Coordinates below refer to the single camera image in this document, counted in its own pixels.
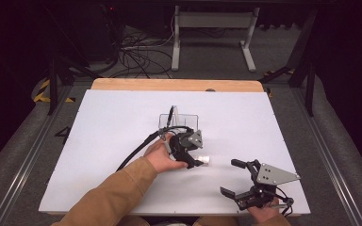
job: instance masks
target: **person's left hand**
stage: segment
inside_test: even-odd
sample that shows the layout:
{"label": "person's left hand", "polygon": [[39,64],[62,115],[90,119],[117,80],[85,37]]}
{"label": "person's left hand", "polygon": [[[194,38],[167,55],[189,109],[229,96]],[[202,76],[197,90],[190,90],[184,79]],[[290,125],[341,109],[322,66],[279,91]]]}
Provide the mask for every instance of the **person's left hand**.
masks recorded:
{"label": "person's left hand", "polygon": [[[169,141],[172,137],[172,134],[167,133],[165,136],[166,140]],[[146,157],[146,159],[148,159],[148,161],[154,166],[157,173],[168,170],[182,169],[188,166],[188,163],[186,162],[178,162],[170,159],[166,146],[164,146],[163,139],[159,139],[149,146],[143,156]]]}

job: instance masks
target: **white desk leg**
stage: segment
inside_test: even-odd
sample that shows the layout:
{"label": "white desk leg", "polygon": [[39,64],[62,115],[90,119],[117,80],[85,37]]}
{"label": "white desk leg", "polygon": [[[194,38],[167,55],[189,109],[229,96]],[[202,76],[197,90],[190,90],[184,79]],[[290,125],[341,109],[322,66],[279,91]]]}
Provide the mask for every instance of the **white desk leg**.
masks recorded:
{"label": "white desk leg", "polygon": [[180,61],[180,26],[179,26],[179,6],[175,6],[174,13],[174,47],[173,47],[173,62],[172,70],[178,71]]}
{"label": "white desk leg", "polygon": [[255,31],[255,23],[257,21],[258,12],[260,8],[255,8],[253,12],[253,18],[251,20],[251,25],[249,26],[248,36],[246,37],[246,40],[242,40],[240,42],[240,46],[243,51],[243,55],[245,56],[246,64],[248,65],[249,72],[253,73],[255,72],[255,64],[254,60],[252,59],[251,52],[249,51],[249,44],[251,43],[252,36]]}

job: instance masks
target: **forearm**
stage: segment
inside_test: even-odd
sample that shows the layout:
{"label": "forearm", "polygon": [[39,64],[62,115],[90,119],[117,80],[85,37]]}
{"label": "forearm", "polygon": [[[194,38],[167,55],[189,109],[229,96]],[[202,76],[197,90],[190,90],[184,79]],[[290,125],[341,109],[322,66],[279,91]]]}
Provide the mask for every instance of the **forearm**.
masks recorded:
{"label": "forearm", "polygon": [[290,226],[289,222],[281,214],[266,220],[263,223],[257,223],[253,226]]}
{"label": "forearm", "polygon": [[154,167],[142,157],[107,177],[53,226],[116,225],[140,203],[156,176]]}

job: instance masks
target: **person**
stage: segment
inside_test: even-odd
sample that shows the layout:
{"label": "person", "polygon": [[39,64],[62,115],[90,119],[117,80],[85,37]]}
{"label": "person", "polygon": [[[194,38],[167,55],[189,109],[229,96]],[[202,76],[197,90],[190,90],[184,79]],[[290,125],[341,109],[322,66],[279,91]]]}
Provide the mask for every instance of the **person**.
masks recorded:
{"label": "person", "polygon": [[[128,216],[136,207],[159,173],[168,170],[186,168],[185,162],[173,161],[162,139],[148,147],[143,157],[133,161],[125,168],[111,174],[98,187],[87,192],[60,222],[52,226],[149,226],[140,217]],[[256,226],[288,226],[288,221],[278,209],[265,206],[251,207],[248,211],[256,220]],[[202,217],[193,226],[237,226],[238,219],[233,217]]]}

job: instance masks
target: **white metal stand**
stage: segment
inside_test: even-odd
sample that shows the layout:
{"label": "white metal stand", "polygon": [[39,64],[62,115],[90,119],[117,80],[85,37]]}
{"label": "white metal stand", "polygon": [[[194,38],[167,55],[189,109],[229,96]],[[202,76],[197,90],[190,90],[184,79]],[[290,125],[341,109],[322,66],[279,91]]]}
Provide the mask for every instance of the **white metal stand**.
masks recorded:
{"label": "white metal stand", "polygon": [[222,13],[222,12],[186,12],[175,7],[174,13],[174,47],[172,70],[177,71],[180,58],[180,27],[224,27],[249,28],[246,40],[240,42],[249,72],[255,72],[255,64],[249,51],[249,44],[255,30],[255,23],[260,8],[253,12]]}

